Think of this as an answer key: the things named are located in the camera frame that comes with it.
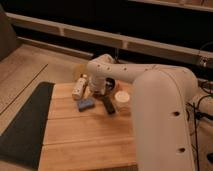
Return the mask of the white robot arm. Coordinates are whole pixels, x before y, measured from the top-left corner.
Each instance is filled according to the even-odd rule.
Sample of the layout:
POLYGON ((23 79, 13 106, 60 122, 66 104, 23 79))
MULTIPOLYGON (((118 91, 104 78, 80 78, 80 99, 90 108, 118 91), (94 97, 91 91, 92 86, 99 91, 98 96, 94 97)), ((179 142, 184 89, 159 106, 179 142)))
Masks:
POLYGON ((109 77, 132 85, 131 115, 139 171, 196 171, 186 103, 197 92, 194 73, 160 64, 116 64, 101 55, 87 64, 91 90, 109 77))

